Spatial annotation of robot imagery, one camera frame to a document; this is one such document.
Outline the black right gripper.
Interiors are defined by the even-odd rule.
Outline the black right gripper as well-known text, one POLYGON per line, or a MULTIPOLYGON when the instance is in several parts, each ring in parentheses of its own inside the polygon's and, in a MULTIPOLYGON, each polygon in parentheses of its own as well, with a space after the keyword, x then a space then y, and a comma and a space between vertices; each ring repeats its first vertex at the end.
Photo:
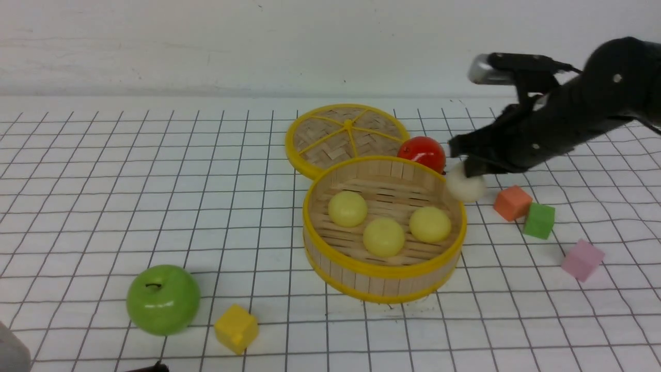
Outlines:
POLYGON ((522 173, 627 123, 623 80, 578 77, 449 140, 467 178, 522 173))

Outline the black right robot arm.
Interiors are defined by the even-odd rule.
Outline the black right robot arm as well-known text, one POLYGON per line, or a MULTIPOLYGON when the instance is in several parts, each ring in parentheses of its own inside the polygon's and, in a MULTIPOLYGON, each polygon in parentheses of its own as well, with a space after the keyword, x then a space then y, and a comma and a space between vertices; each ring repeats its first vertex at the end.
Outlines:
POLYGON ((491 124, 449 140, 448 156, 465 158, 467 177, 524 173, 633 121, 659 133, 658 43, 609 40, 581 70, 539 54, 480 54, 468 76, 514 86, 518 101, 491 124))

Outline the grey robot base corner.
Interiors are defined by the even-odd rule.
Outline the grey robot base corner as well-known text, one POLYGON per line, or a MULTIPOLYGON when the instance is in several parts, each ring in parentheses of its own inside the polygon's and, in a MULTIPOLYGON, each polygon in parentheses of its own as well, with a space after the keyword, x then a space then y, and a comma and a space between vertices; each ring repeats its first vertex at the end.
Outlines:
POLYGON ((28 372, 31 370, 31 353, 27 346, 1 322, 1 371, 28 372))

